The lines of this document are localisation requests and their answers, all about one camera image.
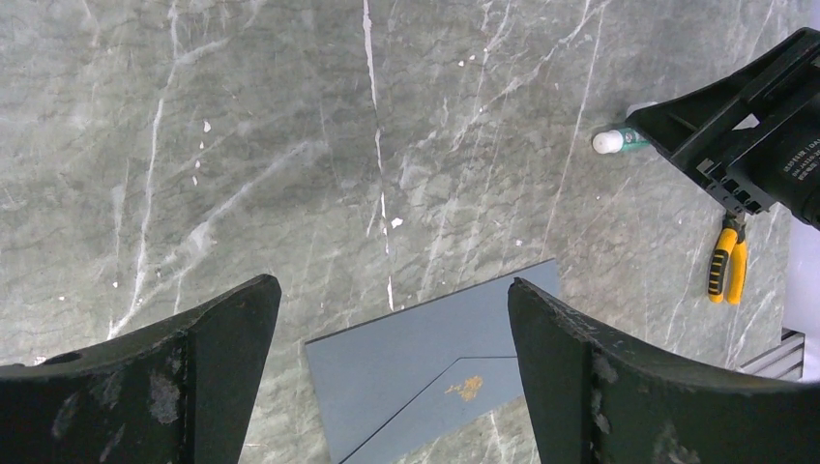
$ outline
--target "gray marble countertop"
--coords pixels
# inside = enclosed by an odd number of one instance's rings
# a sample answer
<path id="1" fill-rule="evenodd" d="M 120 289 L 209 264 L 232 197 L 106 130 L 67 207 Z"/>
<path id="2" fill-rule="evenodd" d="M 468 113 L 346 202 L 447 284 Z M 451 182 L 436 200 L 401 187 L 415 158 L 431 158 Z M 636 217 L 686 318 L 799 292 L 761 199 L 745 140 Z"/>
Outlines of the gray marble countertop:
<path id="1" fill-rule="evenodd" d="M 0 363 L 98 343 L 268 273 L 286 293 L 242 462 L 327 462 L 305 341 L 548 258 L 575 308 L 734 367 L 773 346 L 788 214 L 721 210 L 595 128 L 729 74 L 808 2 L 9 0 Z M 523 400 L 407 456 L 533 462 Z"/>

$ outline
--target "gray cardboard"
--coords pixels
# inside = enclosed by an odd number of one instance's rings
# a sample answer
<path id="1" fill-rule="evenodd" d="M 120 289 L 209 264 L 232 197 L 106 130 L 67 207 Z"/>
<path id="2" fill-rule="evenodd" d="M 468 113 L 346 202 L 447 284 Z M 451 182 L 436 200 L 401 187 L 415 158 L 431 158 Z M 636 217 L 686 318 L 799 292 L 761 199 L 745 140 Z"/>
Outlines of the gray cardboard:
<path id="1" fill-rule="evenodd" d="M 558 294 L 547 261 L 306 344 L 334 463 L 391 462 L 523 394 L 516 276 Z"/>

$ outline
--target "yellow pliers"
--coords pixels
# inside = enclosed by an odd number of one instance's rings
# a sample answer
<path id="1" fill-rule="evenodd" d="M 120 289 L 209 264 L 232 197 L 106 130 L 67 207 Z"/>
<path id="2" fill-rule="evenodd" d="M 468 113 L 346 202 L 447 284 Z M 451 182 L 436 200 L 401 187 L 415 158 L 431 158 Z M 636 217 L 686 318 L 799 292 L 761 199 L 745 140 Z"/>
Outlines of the yellow pliers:
<path id="1" fill-rule="evenodd" d="M 726 285 L 726 275 L 729 274 L 726 301 L 731 305 L 740 304 L 746 282 L 747 260 L 746 215 L 726 212 L 723 230 L 712 251 L 712 264 L 709 267 L 708 289 L 712 303 L 723 301 L 723 287 Z"/>

